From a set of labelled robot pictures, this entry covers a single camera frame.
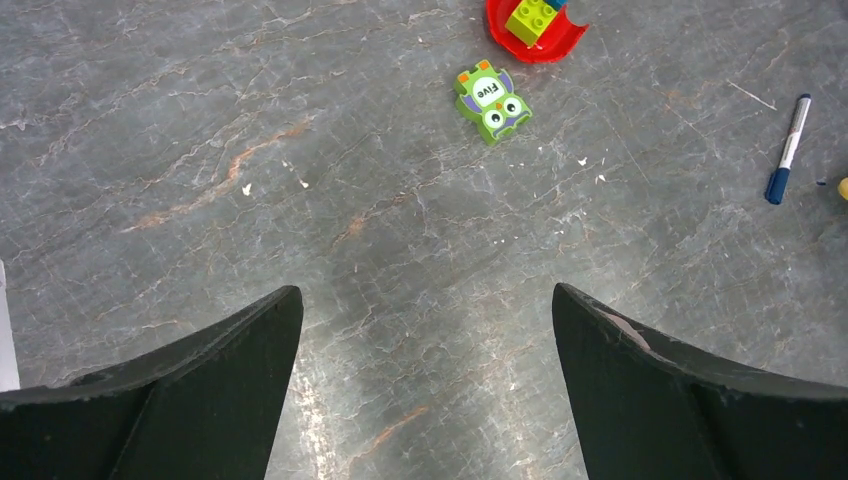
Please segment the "blue whiteboard marker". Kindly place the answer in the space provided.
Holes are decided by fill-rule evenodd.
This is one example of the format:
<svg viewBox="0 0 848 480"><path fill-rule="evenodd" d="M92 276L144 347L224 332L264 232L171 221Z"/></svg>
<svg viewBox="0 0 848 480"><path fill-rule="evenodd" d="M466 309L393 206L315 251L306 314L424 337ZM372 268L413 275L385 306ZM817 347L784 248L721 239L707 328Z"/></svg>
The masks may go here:
<svg viewBox="0 0 848 480"><path fill-rule="evenodd" d="M812 96L809 93L802 94L796 103L792 122L787 134L786 141L777 168L772 173L764 198L773 205L779 205L783 201L784 193L791 174L791 166L796 151L800 144L801 135L812 104Z"/></svg>

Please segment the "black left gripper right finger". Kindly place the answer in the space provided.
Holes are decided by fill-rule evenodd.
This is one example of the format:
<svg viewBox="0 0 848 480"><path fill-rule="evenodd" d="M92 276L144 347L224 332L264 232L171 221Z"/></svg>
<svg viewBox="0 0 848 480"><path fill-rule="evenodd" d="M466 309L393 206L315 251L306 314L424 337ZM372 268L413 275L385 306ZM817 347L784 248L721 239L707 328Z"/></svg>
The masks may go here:
<svg viewBox="0 0 848 480"><path fill-rule="evenodd" d="M847 391L714 355L564 283L553 329L593 479L843 479Z"/></svg>

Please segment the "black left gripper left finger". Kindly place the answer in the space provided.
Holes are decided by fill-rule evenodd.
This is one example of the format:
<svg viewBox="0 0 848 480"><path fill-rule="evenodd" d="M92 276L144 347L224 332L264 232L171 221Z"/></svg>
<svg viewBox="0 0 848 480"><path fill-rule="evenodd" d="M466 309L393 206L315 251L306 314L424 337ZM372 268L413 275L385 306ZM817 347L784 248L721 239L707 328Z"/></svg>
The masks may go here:
<svg viewBox="0 0 848 480"><path fill-rule="evenodd" d="M231 316L61 387L1 396L5 479L261 479L304 307L281 287Z"/></svg>

